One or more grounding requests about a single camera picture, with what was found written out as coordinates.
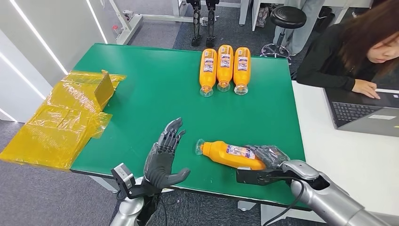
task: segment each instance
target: black stool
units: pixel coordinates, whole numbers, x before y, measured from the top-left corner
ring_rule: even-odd
[[[281,46],[286,29],[297,29],[306,23],[306,14],[295,7],[281,6],[275,8],[270,14],[270,20],[276,26],[282,27],[277,43],[267,44],[262,48],[262,57],[287,58],[291,61],[289,51]]]

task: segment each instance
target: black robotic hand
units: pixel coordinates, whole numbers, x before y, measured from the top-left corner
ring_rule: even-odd
[[[285,161],[290,160],[288,155],[282,152],[278,147],[272,145],[246,145],[268,169],[278,169]]]
[[[178,130],[182,126],[182,118],[171,121],[161,133],[158,142],[152,145],[144,166],[144,179],[157,189],[163,189],[178,184],[188,177],[190,170],[183,168],[177,174],[172,173],[172,163],[175,151],[185,130]]]

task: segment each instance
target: yellow plastic bag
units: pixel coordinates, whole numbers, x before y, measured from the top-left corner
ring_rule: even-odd
[[[90,138],[99,138],[111,119],[102,112],[125,77],[71,72],[58,84],[0,153],[5,161],[67,170]]]

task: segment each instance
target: green mat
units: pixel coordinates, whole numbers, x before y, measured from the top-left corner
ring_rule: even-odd
[[[104,109],[113,115],[100,139],[91,139],[71,169],[110,175],[124,162],[143,175],[146,156],[167,123],[182,117],[183,136],[173,172],[191,169],[179,187],[289,204],[284,182],[238,184],[235,169],[195,154],[198,139],[231,145],[276,145],[291,159],[305,160],[287,61],[252,57],[249,92],[199,94],[201,52],[95,44],[74,70],[127,75]]]

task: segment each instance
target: gray pants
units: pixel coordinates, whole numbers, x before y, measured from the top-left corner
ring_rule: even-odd
[[[307,16],[306,23],[298,29],[287,29],[282,45],[285,46],[291,55],[298,54],[305,46],[321,7],[326,0],[286,0],[285,6],[292,6],[301,9]],[[276,26],[273,43],[277,42],[279,35],[283,29]]]

